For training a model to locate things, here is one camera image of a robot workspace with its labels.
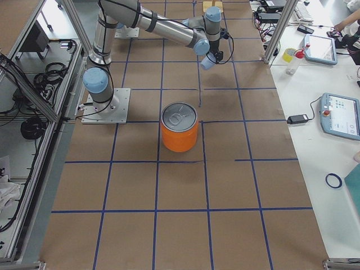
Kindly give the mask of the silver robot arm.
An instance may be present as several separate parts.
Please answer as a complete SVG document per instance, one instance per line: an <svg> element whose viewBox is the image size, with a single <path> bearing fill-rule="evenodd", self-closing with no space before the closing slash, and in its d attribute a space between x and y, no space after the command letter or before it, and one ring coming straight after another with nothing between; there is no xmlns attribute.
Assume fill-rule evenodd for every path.
<svg viewBox="0 0 360 270"><path fill-rule="evenodd" d="M200 92L200 59L190 49L143 32L138 39L114 40L111 57L111 82L131 90L129 121L156 121L174 102L196 107L205 118L212 101Z"/></svg>

